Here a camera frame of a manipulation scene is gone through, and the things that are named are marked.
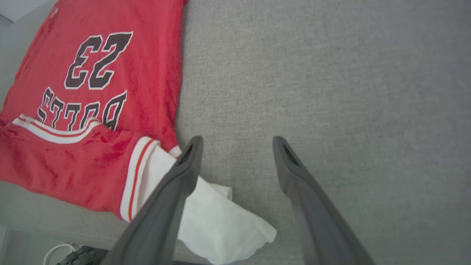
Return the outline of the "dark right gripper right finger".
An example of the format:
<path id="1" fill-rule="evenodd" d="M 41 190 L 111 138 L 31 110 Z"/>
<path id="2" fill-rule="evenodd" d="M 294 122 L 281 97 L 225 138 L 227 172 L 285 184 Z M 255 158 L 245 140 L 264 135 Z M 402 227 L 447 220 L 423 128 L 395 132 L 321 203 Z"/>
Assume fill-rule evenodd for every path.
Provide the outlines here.
<path id="1" fill-rule="evenodd" d="M 287 140 L 273 138 L 281 191 L 290 199 L 305 265 L 373 265 L 360 243 Z"/>

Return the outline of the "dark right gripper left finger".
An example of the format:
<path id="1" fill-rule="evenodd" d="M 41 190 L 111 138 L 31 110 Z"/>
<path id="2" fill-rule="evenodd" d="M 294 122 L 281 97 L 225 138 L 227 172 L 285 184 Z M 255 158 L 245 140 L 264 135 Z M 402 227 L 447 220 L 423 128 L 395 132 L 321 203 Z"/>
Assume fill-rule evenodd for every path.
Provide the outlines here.
<path id="1" fill-rule="evenodd" d="M 203 139 L 193 137 L 135 216 L 103 265 L 181 265 L 173 254 L 185 201 L 195 190 Z"/>

